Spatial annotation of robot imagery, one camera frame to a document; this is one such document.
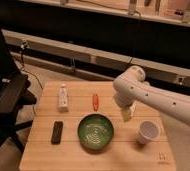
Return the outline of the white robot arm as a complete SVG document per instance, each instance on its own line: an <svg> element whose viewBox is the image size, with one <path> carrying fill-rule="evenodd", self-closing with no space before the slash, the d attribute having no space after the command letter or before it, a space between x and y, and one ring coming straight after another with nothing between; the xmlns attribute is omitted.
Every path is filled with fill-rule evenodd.
<svg viewBox="0 0 190 171"><path fill-rule="evenodd" d="M145 77L145 71L136 65L116 77L116 104L125 108L137 100L190 126L190 96L145 84Z"/></svg>

